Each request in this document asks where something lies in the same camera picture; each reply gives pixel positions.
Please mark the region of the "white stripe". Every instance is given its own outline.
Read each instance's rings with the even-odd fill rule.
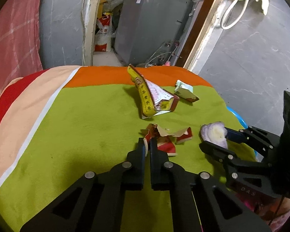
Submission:
[[[2,184],[4,183],[4,181],[8,178],[8,176],[13,172],[13,170],[15,169],[20,157],[23,155],[23,153],[25,152],[26,148],[28,147],[33,135],[36,133],[36,130],[38,129],[39,125],[41,124],[43,118],[45,117],[45,115],[47,114],[47,112],[49,111],[50,107],[52,106],[53,102],[55,101],[58,93],[60,92],[60,90],[74,77],[74,75],[76,74],[76,72],[78,71],[80,67],[76,68],[74,71],[72,71],[72,73],[70,74],[70,76],[67,78],[66,81],[64,81],[64,83],[53,93],[53,95],[51,95],[51,97],[49,98],[49,100],[47,101],[46,105],[44,106],[43,110],[41,111],[40,115],[38,116],[38,118],[36,119],[35,123],[33,124],[33,127],[31,128],[28,136],[26,137],[24,143],[22,144],[22,146],[20,147],[18,154],[16,156],[15,161],[13,162],[13,164],[3,173],[3,175],[0,177],[0,187],[2,186]]]

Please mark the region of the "gray appliance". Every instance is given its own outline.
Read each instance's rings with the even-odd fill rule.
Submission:
[[[191,0],[124,0],[115,51],[127,65],[145,63],[160,47],[153,58],[173,51],[192,6]],[[170,53],[161,55],[160,62],[169,56]]]

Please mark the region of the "gray marble wall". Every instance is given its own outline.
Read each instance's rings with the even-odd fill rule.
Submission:
[[[41,0],[40,58],[44,69],[81,65],[83,0]]]
[[[231,21],[242,10],[238,2]],[[241,20],[224,30],[200,74],[247,124],[280,135],[283,91],[290,91],[290,8],[271,0],[268,14],[249,2]]]

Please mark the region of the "red stripe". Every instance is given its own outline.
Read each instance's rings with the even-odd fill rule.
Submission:
[[[46,71],[47,70],[42,70],[26,76],[5,89],[0,97],[0,123],[3,116],[11,104],[15,101],[15,99],[17,99],[17,97],[28,87],[28,85],[31,84],[32,81],[34,81],[38,76]]]

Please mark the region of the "blue plastic rim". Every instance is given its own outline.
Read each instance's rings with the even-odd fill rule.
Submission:
[[[246,124],[246,122],[243,120],[243,118],[235,111],[233,110],[232,108],[228,107],[227,106],[227,109],[233,113],[233,115],[238,119],[238,121],[241,123],[241,125],[247,129],[248,128],[248,125]]]

